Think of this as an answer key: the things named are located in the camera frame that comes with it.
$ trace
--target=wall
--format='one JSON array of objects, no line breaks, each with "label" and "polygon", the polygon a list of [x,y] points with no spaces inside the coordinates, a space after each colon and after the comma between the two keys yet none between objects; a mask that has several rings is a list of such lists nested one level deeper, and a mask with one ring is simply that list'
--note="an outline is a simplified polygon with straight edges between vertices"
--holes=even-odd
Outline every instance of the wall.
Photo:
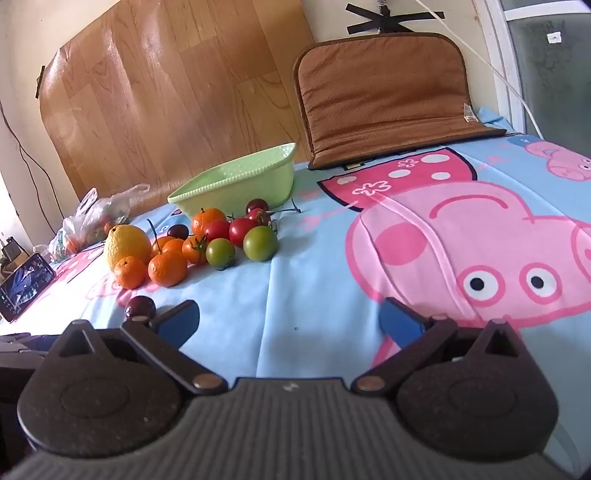
[{"label": "wall", "polygon": [[[347,37],[347,25],[364,21],[345,11],[348,0],[301,0],[316,41]],[[376,0],[351,0],[354,4],[377,11]],[[473,0],[426,0],[435,10],[443,10],[446,22],[488,58],[482,29]],[[14,131],[25,148],[51,176],[58,199],[66,215],[76,208],[77,198],[61,166],[55,149],[41,122],[35,99],[36,79],[42,64],[47,64],[66,41],[108,10],[116,0],[0,0],[0,98]],[[414,0],[388,0],[392,14],[422,11]],[[416,31],[444,33],[435,20],[411,22]],[[498,111],[492,74],[480,61],[464,52],[473,103]],[[51,236],[35,197],[27,168],[18,149],[0,125],[0,171],[14,205],[33,244],[47,242]],[[57,229],[61,216],[51,189],[35,166],[35,179],[47,216]]]}]

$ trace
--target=blue bedsheet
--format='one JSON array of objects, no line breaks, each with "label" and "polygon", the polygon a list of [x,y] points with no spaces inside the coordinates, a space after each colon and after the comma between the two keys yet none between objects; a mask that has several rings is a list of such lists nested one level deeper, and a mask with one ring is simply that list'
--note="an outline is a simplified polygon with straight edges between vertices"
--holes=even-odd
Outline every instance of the blue bedsheet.
[{"label": "blue bedsheet", "polygon": [[[226,271],[192,267],[177,287],[130,292],[113,282],[101,247],[91,249],[60,266],[50,290],[0,334],[60,333],[77,318],[117,327],[136,294],[161,309],[193,299],[201,322],[182,351],[230,384],[253,376],[351,382],[396,351],[378,326],[384,296],[465,325],[504,317],[560,404],[546,453],[579,475],[591,464],[590,168],[590,159],[526,135],[349,169],[299,165],[293,199],[303,212],[277,214],[272,261],[239,252]],[[133,223],[148,231],[146,218],[159,232],[189,224],[172,205]]]}]

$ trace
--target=lemon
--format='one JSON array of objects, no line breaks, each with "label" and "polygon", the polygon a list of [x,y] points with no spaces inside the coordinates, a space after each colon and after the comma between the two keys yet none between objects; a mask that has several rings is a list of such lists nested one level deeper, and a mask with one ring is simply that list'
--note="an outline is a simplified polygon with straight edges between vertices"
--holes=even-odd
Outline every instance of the lemon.
[{"label": "lemon", "polygon": [[152,257],[152,245],[148,235],[133,225],[117,225],[109,230],[103,252],[111,271],[125,257],[135,257],[147,264]]}]

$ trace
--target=tangerine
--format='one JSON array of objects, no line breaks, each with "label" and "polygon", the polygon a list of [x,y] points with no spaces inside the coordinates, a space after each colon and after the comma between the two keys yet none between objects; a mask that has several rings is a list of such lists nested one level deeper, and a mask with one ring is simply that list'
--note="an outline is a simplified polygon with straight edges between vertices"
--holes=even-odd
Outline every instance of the tangerine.
[{"label": "tangerine", "polygon": [[206,262],[206,249],[207,240],[197,240],[197,237],[191,235],[183,242],[183,257],[193,265],[203,265]]},{"label": "tangerine", "polygon": [[163,251],[164,245],[170,242],[173,238],[174,237],[168,235],[157,238],[152,243],[152,257],[158,255],[161,251]]},{"label": "tangerine", "polygon": [[150,279],[161,287],[174,287],[187,276],[187,261],[178,251],[156,255],[148,264]]},{"label": "tangerine", "polygon": [[146,266],[139,258],[125,257],[117,262],[113,270],[117,283],[126,290],[135,290],[146,279]]},{"label": "tangerine", "polygon": [[73,236],[66,239],[66,252],[76,255],[80,251],[80,242]]},{"label": "tangerine", "polygon": [[214,220],[226,220],[226,216],[223,211],[217,208],[208,208],[207,210],[201,209],[197,215],[191,220],[191,230],[197,238],[201,238],[204,234],[203,229],[208,223]]},{"label": "tangerine", "polygon": [[183,253],[183,243],[184,240],[181,238],[173,238],[166,242],[166,244],[162,247],[162,253],[176,251],[178,253]]}]

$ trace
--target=plastic bowl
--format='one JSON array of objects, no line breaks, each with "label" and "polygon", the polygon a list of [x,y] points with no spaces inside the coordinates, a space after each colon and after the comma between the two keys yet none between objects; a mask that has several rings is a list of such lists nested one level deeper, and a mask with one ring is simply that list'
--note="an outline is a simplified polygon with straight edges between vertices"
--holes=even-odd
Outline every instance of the plastic bowl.
[{"label": "plastic bowl", "polygon": [[288,143],[222,163],[172,192],[168,202],[189,218],[208,208],[240,217],[246,204],[256,198],[275,208],[290,196],[295,150],[296,144]]}]

